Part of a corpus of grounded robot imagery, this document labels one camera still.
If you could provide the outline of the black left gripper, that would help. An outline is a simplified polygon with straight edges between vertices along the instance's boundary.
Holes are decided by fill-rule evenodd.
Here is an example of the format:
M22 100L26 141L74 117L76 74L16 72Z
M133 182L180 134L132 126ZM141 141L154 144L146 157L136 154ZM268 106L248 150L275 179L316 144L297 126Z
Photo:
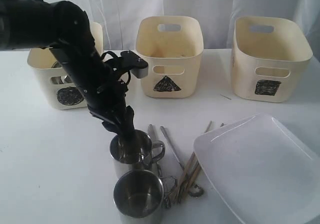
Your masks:
M126 105L127 91L127 83L122 79L108 81L88 92L87 106L92 116L102 120L106 130L131 140L135 135L135 112Z

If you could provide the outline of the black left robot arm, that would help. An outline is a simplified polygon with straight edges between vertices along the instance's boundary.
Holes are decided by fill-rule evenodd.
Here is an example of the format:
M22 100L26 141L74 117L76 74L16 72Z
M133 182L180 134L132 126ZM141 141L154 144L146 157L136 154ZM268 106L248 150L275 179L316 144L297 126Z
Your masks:
M1 50L48 48L105 129L125 140L135 135L134 111L126 105L128 72L123 59L95 48L85 11L70 1L0 0Z

